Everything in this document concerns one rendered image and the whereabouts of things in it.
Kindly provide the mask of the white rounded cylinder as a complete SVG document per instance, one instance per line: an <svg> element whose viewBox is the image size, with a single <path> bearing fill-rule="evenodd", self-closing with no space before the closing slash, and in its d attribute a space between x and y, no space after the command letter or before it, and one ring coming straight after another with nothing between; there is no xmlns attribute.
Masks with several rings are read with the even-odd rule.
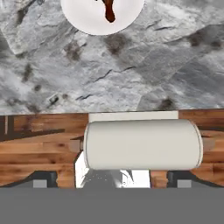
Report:
<svg viewBox="0 0 224 224"><path fill-rule="evenodd" d="M94 170L191 170L203 158L202 137L188 120L100 121L88 124L85 162Z"/></svg>

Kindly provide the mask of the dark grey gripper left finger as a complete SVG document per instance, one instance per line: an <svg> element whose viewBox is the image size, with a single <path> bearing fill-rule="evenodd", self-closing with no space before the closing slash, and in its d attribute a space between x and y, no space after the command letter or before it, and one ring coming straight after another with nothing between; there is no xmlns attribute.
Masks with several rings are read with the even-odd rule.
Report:
<svg viewBox="0 0 224 224"><path fill-rule="evenodd" d="M35 171L28 177L3 185L3 187L57 188L57 177L56 171Z"/></svg>

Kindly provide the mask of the brown food piece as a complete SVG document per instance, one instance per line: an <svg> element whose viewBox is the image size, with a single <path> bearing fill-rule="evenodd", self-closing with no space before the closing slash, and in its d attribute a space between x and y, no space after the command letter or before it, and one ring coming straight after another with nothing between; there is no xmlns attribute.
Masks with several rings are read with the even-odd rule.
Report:
<svg viewBox="0 0 224 224"><path fill-rule="evenodd" d="M113 11L113 2L114 0L102 0L105 6L105 18L113 23L116 20L115 13Z"/></svg>

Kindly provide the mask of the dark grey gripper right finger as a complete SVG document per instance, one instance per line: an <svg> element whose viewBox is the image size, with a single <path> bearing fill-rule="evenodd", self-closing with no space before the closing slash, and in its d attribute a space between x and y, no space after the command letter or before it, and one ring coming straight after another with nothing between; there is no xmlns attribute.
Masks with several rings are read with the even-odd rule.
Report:
<svg viewBox="0 0 224 224"><path fill-rule="evenodd" d="M168 188L221 188L221 185L217 185L210 181L200 179L190 171L168 171L167 179Z"/></svg>

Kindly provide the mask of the white round plate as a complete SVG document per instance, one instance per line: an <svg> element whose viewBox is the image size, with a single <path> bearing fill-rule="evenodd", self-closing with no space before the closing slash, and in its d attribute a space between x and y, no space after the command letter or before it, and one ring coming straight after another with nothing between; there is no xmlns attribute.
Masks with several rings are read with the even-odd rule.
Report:
<svg viewBox="0 0 224 224"><path fill-rule="evenodd" d="M144 0L114 0L113 23L105 18L102 0L60 0L60 4L62 12L73 27L86 34L105 36L130 26L141 13Z"/></svg>

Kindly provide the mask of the white flat block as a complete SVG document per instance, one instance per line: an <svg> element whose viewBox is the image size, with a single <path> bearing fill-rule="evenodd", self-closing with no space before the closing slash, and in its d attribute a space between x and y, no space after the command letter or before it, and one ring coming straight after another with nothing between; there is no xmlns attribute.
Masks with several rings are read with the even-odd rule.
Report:
<svg viewBox="0 0 224 224"><path fill-rule="evenodd" d="M88 121L90 123L102 121L162 120L178 118L178 111L90 113L88 115Z"/></svg>

